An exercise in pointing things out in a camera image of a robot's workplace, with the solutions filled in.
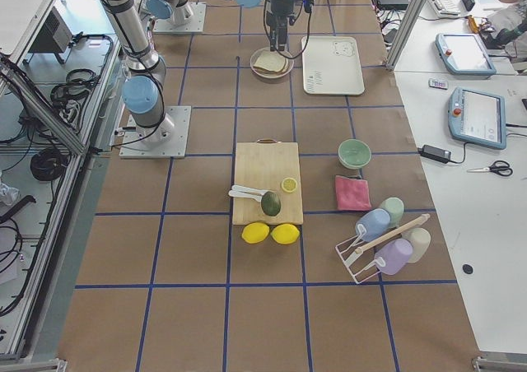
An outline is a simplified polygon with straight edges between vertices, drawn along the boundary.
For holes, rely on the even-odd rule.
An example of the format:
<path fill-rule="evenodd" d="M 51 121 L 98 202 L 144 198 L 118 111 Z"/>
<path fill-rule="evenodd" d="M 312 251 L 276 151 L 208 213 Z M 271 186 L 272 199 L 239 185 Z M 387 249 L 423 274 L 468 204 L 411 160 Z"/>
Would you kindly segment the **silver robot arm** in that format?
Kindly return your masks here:
<path fill-rule="evenodd" d="M 190 23 L 194 16 L 188 0 L 147 0 L 146 9 L 157 20 L 166 21 L 174 27 Z"/>
<path fill-rule="evenodd" d="M 286 47 L 288 29 L 300 13 L 310 14 L 313 0 L 234 0 L 242 7 L 264 5 L 263 27 L 270 49 L 282 53 Z M 135 0 L 100 0 L 114 32 L 119 38 L 131 77 L 124 83 L 123 100 L 136 124 L 137 141 L 146 146 L 165 143 L 175 128 L 162 92 L 166 75 L 164 60 L 155 50 L 151 37 L 142 23 Z"/>

